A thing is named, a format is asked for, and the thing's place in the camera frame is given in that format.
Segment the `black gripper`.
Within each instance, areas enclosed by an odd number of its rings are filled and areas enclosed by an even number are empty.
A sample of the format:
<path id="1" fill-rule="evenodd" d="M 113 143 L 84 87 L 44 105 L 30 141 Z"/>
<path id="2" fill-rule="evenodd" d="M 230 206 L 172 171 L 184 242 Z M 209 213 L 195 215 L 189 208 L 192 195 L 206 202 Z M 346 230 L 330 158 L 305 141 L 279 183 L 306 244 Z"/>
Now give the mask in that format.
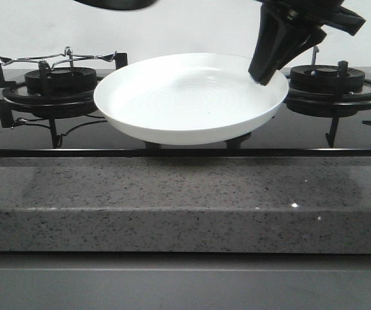
<path id="1" fill-rule="evenodd" d="M 323 25 L 354 36 L 366 22 L 343 7 L 343 1 L 261 2 L 259 35 L 248 72 L 255 81 L 264 81 L 264 85 L 276 70 L 324 40 L 326 33 L 320 28 Z"/>

